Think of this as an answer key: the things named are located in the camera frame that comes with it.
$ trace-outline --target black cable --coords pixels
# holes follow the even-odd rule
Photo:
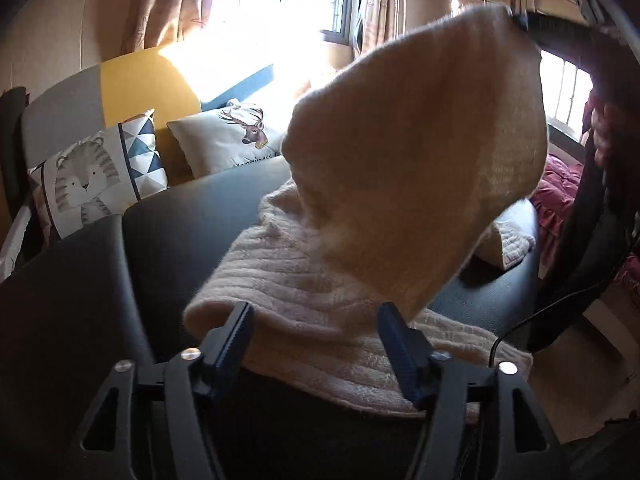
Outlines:
[[[633,238],[633,241],[629,244],[628,250],[626,250],[625,255],[620,259],[618,264],[611,270],[611,272],[606,277],[602,278],[598,283],[596,283],[595,285],[588,286],[587,288],[582,288],[581,290],[576,290],[575,292],[572,292],[571,294],[567,294],[566,296],[563,296],[559,300],[556,300],[553,303],[548,304],[542,310],[539,310],[535,314],[532,314],[531,316],[527,317],[527,319],[523,319],[521,322],[516,323],[516,325],[514,325],[513,327],[508,329],[507,332],[502,334],[500,337],[496,338],[493,346],[491,347],[491,351],[489,352],[489,368],[493,368],[494,367],[495,353],[498,350],[498,345],[501,342],[503,342],[504,339],[508,335],[511,335],[517,329],[519,329],[520,327],[526,325],[527,323],[530,323],[531,321],[536,319],[538,316],[541,316],[547,310],[549,310],[550,308],[558,305],[559,303],[562,303],[563,301],[568,300],[569,298],[573,298],[574,296],[577,296],[578,294],[583,294],[584,292],[589,292],[590,290],[593,290],[594,288],[598,288],[598,287],[602,286],[605,282],[608,282],[612,278],[611,275],[614,274],[615,272],[617,272],[618,269],[626,262],[626,259],[629,256],[629,254],[631,253],[631,251],[633,250],[634,246],[636,245],[636,242],[638,241],[638,238],[640,238],[640,230],[638,230],[638,232],[636,233],[636,236]]]

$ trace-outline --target white armrest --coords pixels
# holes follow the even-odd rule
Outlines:
[[[20,254],[24,232],[30,219],[31,207],[23,205],[15,216],[14,223],[11,224],[0,250],[0,282],[14,272],[15,261],[18,258],[18,254]]]

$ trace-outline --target pink ruffled fabric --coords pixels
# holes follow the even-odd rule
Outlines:
[[[556,258],[564,223],[574,206],[582,169],[581,164],[568,166],[555,155],[547,155],[545,171],[530,198],[538,212],[540,261],[546,267],[550,267]],[[634,254],[629,256],[614,281],[640,296],[640,259]]]

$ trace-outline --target deer print pillow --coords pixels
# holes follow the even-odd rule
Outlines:
[[[226,107],[167,123],[195,178],[280,155],[290,114],[231,99]]]
[[[153,113],[80,140],[29,171],[47,245],[167,188]]]

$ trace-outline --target white towel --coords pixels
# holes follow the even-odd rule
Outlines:
[[[427,305],[546,158],[540,53],[504,7],[432,24],[361,58],[297,105],[293,181],[265,197],[184,313],[196,336],[257,310],[244,365],[343,406],[415,415],[376,334],[393,301],[436,348],[485,364],[495,337]],[[498,361],[526,376],[532,357]]]
[[[536,247],[536,239],[511,218],[496,219],[482,235],[474,254],[501,270],[519,264]]]

